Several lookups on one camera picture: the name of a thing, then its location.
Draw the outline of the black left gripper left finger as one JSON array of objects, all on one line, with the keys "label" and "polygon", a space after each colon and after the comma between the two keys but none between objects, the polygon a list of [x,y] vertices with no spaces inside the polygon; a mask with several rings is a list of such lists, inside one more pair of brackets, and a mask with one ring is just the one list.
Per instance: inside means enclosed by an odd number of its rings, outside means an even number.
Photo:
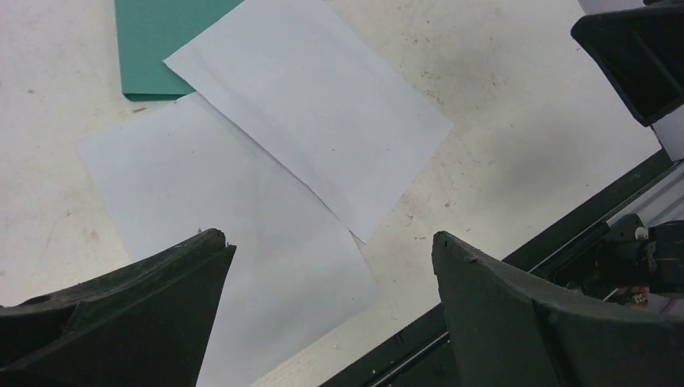
[{"label": "black left gripper left finger", "polygon": [[4,386],[193,386],[236,247],[216,229],[1,309]]}]

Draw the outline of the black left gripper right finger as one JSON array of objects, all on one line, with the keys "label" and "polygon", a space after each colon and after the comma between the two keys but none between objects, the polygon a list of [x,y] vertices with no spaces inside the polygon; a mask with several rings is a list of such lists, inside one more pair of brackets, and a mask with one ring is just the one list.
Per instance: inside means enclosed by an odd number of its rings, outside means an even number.
[{"label": "black left gripper right finger", "polygon": [[680,386],[683,320],[589,298],[446,231],[432,264],[462,386]]}]

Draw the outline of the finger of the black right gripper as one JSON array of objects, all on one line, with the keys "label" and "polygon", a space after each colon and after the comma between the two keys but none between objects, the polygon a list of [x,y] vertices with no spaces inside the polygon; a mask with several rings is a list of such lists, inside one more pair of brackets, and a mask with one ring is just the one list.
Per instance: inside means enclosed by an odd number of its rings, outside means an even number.
[{"label": "finger of the black right gripper", "polygon": [[682,1],[585,15],[570,34],[641,125],[683,105]]}]

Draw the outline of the white paper sheet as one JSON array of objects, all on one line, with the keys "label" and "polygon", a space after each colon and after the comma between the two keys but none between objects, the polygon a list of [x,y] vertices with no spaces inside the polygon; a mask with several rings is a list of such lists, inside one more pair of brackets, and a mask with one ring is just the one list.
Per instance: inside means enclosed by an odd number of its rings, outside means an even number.
[{"label": "white paper sheet", "polygon": [[244,1],[165,63],[362,241],[453,129],[323,1]]},{"label": "white paper sheet", "polygon": [[79,151],[132,259],[211,228],[236,246],[201,386],[252,384],[379,294],[348,229],[199,94]]}]

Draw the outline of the teal plastic folder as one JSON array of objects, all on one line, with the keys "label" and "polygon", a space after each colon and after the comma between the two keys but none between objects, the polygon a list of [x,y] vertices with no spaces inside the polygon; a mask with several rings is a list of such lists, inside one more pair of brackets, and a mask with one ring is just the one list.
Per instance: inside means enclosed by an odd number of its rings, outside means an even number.
[{"label": "teal plastic folder", "polygon": [[115,0],[122,94],[133,102],[168,101],[194,89],[163,60],[240,0]]}]

